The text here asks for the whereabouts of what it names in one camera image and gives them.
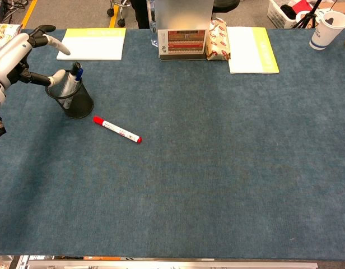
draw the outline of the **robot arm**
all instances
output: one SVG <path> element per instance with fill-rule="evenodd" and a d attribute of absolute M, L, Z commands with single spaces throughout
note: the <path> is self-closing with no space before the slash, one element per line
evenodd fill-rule
<path fill-rule="evenodd" d="M 57 48 L 64 54 L 70 54 L 69 50 L 59 40 L 46 34 L 46 32 L 54 30 L 55 26 L 41 25 L 30 34 L 18 34 L 0 49 L 0 106 L 6 99 L 5 90 L 18 80 L 47 87 L 52 87 L 62 80 L 65 74 L 64 70 L 59 70 L 54 75 L 47 77 L 30 72 L 27 63 L 27 57 L 32 48 L 47 44 Z M 5 132 L 6 130 L 4 130 L 4 125 L 0 118 L 0 136 Z"/>

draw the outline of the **black pencil cup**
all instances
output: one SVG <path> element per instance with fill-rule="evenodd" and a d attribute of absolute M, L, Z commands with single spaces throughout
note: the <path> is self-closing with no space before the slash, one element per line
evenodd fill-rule
<path fill-rule="evenodd" d="M 46 93 L 57 101 L 65 114 L 73 119 L 81 119 L 88 116 L 94 107 L 94 102 L 84 87 L 83 80 L 81 79 L 76 85 L 74 92 L 70 94 L 64 93 L 64 87 L 68 80 L 69 71 L 60 81 L 60 83 L 53 87 L 46 87 Z"/>

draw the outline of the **paper cup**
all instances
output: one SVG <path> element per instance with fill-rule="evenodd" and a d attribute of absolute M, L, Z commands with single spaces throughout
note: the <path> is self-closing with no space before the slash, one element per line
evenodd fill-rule
<path fill-rule="evenodd" d="M 345 15 L 337 11 L 330 11 L 324 14 L 320 24 L 316 27 L 314 34 L 309 41 L 312 48 L 325 49 L 333 39 L 345 28 Z"/>

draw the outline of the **red marker cap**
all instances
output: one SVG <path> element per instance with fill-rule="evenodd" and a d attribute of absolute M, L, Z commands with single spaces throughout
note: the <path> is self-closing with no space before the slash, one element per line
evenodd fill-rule
<path fill-rule="evenodd" d="M 100 117 L 98 117 L 98 116 L 94 116 L 93 121 L 94 121 L 96 124 L 102 125 L 104 119 L 103 119 L 103 118 L 100 118 Z"/>

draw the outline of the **white notebook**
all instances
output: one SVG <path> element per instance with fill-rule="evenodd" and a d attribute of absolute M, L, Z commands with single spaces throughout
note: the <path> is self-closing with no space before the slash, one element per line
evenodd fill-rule
<path fill-rule="evenodd" d="M 121 60 L 125 28 L 67 29 L 62 43 L 71 55 L 59 52 L 58 60 Z"/>
<path fill-rule="evenodd" d="M 230 73 L 279 73 L 263 27 L 228 27 Z"/>

